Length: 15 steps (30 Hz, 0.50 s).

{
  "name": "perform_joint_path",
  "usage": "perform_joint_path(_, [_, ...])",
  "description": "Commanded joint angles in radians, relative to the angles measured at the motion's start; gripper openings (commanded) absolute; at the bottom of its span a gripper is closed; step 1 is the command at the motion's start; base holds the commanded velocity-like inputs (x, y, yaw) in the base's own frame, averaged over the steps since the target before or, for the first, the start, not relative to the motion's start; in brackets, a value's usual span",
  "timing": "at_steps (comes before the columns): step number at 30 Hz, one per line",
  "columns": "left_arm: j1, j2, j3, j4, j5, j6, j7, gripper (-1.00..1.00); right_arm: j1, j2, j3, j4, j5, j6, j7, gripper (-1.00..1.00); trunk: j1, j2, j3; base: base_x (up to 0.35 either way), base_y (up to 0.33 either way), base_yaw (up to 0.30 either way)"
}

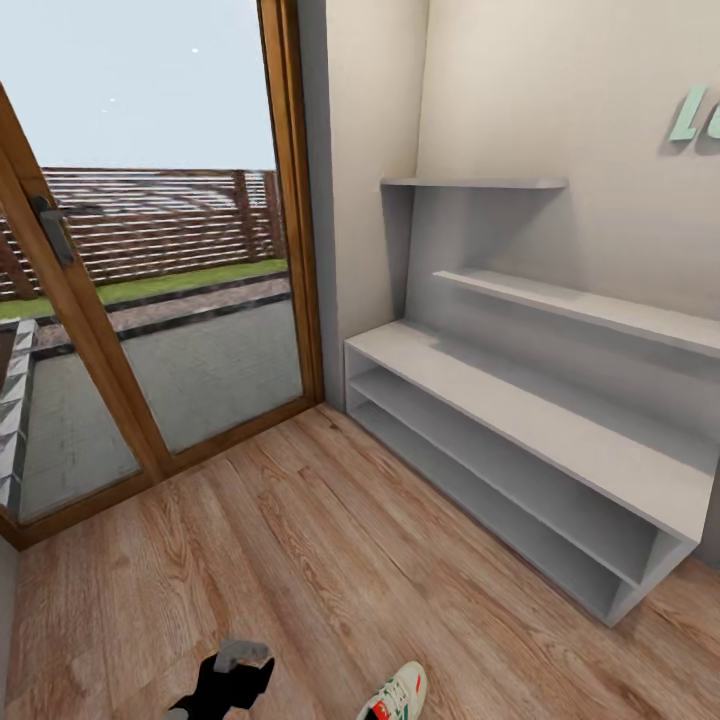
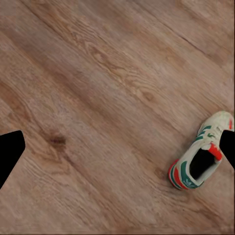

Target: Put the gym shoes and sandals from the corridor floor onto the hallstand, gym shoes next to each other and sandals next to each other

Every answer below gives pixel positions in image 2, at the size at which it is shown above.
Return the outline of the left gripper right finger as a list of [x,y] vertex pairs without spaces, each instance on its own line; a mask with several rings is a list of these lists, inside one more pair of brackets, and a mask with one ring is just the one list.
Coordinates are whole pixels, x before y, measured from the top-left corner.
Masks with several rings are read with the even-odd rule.
[[219,147],[235,169],[235,132],[224,130]]

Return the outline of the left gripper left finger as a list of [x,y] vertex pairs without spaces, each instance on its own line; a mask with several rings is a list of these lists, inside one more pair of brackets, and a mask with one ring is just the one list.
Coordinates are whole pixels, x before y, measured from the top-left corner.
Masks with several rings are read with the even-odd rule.
[[0,136],[0,189],[25,150],[21,130]]

